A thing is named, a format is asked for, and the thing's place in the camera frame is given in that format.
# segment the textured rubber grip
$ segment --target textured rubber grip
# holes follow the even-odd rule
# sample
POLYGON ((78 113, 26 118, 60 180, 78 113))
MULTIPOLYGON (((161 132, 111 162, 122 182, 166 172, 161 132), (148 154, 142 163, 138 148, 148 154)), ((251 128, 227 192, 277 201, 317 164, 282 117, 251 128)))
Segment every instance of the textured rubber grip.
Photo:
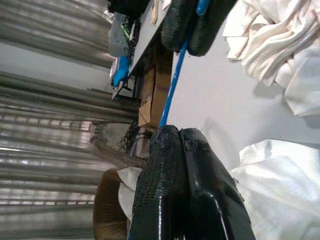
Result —
POLYGON ((236 183, 195 128, 180 131, 187 166, 193 239, 255 240, 236 183))
POLYGON ((159 128, 150 140, 149 149, 148 163, 136 185, 130 237, 132 240, 175 239, 183 234, 189 198, 178 129, 171 125, 159 128))
POLYGON ((205 15, 197 16, 188 46, 193 56, 204 56, 236 0, 211 0, 205 15))
POLYGON ((197 0, 174 0, 162 23, 161 41, 167 48, 179 52, 188 31, 195 23, 197 0))

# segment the wall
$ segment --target wall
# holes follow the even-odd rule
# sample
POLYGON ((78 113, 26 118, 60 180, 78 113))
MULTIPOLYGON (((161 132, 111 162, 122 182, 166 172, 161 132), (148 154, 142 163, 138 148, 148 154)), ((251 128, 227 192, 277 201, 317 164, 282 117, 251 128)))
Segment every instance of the wall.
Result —
POLYGON ((44 55, 0 42, 0 71, 20 74, 79 89, 105 91, 109 69, 44 55))

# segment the white towel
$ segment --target white towel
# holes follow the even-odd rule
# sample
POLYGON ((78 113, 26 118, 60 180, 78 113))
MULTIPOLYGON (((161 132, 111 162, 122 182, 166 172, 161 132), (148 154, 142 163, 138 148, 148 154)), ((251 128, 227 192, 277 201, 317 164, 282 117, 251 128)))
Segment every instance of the white towel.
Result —
POLYGON ((314 115, 320 114, 320 92, 315 89, 320 76, 315 71, 311 75, 304 62, 312 58, 313 65, 320 64, 319 29, 320 0, 238 0, 223 36, 230 46, 228 58, 241 61, 245 74, 267 86, 287 88, 296 82, 285 91, 290 108, 295 115, 314 115), (294 78, 297 72, 299 80, 294 78), (308 97, 294 96, 299 86, 308 97))

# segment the brown box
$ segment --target brown box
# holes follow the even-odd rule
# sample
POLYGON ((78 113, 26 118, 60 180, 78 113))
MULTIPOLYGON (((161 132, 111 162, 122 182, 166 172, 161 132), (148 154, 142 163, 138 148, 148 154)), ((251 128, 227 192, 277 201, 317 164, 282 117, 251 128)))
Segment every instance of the brown box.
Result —
POLYGON ((139 127, 158 128, 171 83, 172 54, 158 56, 146 72, 141 92, 139 127))

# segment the white surface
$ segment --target white surface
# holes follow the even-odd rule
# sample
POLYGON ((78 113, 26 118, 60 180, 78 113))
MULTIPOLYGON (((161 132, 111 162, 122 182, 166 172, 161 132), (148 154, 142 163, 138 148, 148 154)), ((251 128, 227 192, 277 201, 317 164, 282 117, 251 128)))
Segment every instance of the white surface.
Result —
POLYGON ((320 116, 294 116, 283 88, 230 63, 222 29, 206 56, 184 58, 167 123, 201 130, 228 170, 239 166, 241 149, 265 139, 320 144, 320 116))
POLYGON ((62 84, 78 89, 104 91, 109 69, 79 64, 0 42, 0 71, 62 84))
POLYGON ((129 68, 129 75, 134 70, 135 66, 137 65, 138 61, 140 60, 141 56, 143 55, 144 51, 146 50, 148 44, 154 37, 155 33, 157 32, 158 28, 160 27, 162 21, 164 20, 167 10, 162 9, 163 1, 159 1, 158 7, 158 16, 155 22, 155 25, 151 24, 152 20, 152 7, 154 4, 154 0, 150 0, 148 6, 145 9, 145 12, 142 14, 140 21, 141 21, 141 29, 139 34, 139 40, 135 46, 134 56, 132 65, 129 68))

